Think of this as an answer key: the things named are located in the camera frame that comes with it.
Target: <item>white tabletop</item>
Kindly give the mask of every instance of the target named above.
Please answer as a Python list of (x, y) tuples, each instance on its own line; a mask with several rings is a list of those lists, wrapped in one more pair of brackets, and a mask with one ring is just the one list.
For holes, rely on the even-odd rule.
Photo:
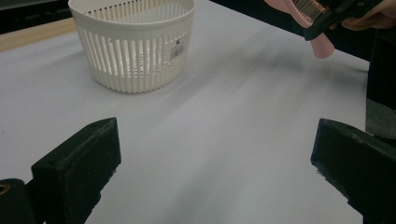
[(310, 163), (318, 120), (364, 129), (368, 63), (316, 59), (301, 37), (197, 0), (188, 60), (169, 85), (109, 90), (77, 33), (0, 53), (0, 179), (116, 117), (122, 164), (93, 224), (361, 224)]

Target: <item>basket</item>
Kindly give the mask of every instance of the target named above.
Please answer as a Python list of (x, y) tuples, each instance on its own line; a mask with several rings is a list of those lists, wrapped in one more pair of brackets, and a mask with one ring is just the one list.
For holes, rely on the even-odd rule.
[(114, 91), (159, 89), (182, 71), (193, 0), (69, 0), (96, 81)]

